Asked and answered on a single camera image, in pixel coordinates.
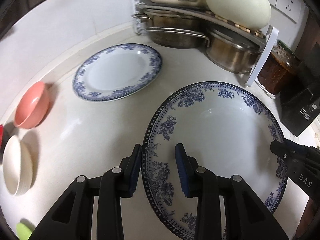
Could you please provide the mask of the person's right hand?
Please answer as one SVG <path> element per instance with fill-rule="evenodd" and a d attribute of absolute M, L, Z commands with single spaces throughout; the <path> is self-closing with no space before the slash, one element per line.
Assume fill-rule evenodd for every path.
<path fill-rule="evenodd" d="M 304 209 L 303 215 L 300 219 L 300 223 L 298 224 L 294 239 L 299 238 L 306 231 L 306 229 L 312 222 L 317 210 L 318 205 L 314 203 L 311 198 L 309 198 Z"/>

